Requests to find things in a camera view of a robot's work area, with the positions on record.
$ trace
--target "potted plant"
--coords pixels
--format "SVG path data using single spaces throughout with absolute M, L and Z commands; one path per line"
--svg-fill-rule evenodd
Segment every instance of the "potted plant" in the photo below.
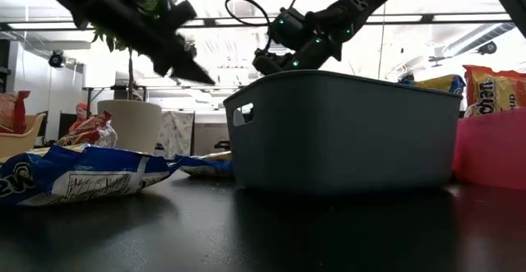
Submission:
M 141 5 L 146 13 L 156 13 L 157 0 L 145 0 Z M 128 51 L 127 100 L 103 100 L 98 102 L 98 110 L 112 114 L 112 127 L 118 135 L 116 147 L 153 154 L 159 133 L 161 107 L 144 101 L 133 100 L 135 78 L 133 76 L 134 49 L 121 41 L 106 29 L 94 25 L 95 32 L 92 43 L 101 40 L 108 45 L 110 53 L 113 51 Z

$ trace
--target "table surface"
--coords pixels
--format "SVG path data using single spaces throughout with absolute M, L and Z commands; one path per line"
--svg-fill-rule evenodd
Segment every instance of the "table surface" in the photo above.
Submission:
M 520 271 L 526 191 L 340 200 L 175 174 L 134 196 L 4 209 L 0 271 Z

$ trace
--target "pink plastic bin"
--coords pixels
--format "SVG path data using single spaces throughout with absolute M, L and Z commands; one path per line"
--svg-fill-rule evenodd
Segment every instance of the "pink plastic bin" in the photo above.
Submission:
M 526 190 L 526 108 L 460 119 L 453 170 L 461 182 Z

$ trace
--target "white flower pot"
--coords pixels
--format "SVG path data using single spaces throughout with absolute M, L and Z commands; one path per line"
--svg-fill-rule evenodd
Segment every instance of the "white flower pot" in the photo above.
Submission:
M 117 133 L 116 147 L 153 154 L 161 117 L 161 107 L 132 100 L 102 100 L 97 104 L 99 113 L 112 114 L 111 126 Z

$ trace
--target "gray plastic basket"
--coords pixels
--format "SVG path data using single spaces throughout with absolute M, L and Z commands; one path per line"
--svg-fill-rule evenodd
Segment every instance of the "gray plastic basket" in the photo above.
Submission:
M 443 185 L 461 99 L 327 71 L 266 76 L 224 101 L 234 175 L 241 187 L 319 196 Z

